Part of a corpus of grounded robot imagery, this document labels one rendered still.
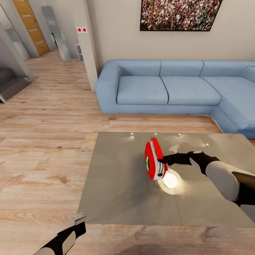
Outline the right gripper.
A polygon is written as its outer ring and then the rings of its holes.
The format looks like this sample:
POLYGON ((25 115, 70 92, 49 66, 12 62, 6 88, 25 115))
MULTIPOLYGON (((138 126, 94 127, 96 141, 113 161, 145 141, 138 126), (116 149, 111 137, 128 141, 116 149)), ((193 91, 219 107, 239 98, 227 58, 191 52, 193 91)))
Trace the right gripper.
POLYGON ((167 155, 167 156, 163 156, 163 159, 158 159, 159 162, 167 164, 168 165, 173 165, 173 164, 183 164, 181 161, 181 155, 183 153, 176 153, 173 155, 167 155))

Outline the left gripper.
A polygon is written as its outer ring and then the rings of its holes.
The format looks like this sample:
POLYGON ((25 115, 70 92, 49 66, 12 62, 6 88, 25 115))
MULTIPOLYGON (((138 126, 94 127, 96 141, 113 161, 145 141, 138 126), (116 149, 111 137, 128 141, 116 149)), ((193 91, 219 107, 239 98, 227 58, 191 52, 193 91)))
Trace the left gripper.
POLYGON ((77 236, 76 238, 80 237, 81 235, 86 233, 86 227, 85 227, 85 222, 79 223, 75 226, 72 226, 72 228, 76 229, 77 231, 77 236))

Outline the radio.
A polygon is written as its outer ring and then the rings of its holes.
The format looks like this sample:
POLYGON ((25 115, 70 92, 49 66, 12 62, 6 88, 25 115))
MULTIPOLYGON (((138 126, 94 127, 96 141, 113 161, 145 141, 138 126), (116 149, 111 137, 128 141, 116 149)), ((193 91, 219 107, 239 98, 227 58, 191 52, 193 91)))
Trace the radio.
POLYGON ((149 177, 152 180, 163 179, 168 166, 158 161, 158 159, 163 159, 163 153, 155 137, 152 137, 152 140, 146 143, 145 157, 149 177))

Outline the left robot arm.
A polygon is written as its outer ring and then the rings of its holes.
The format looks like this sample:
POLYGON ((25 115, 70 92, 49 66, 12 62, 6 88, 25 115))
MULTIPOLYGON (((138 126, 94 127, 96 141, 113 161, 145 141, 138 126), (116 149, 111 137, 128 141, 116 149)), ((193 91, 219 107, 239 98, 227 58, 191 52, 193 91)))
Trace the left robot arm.
POLYGON ((43 246, 33 255, 66 255, 75 244, 76 238, 86 233, 85 222, 76 222, 85 218, 86 212, 81 212, 69 218, 69 228, 59 232, 49 243, 43 246))

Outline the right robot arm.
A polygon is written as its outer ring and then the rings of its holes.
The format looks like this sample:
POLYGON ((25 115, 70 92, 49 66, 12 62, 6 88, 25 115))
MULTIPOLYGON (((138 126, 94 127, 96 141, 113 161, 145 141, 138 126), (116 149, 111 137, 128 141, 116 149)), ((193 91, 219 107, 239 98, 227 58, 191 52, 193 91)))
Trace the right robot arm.
POLYGON ((255 223, 255 174, 226 164, 202 151, 178 153, 179 147, 178 144, 172 146, 169 149, 171 154, 158 161, 170 166, 193 165, 213 182, 226 200, 236 203, 255 223))

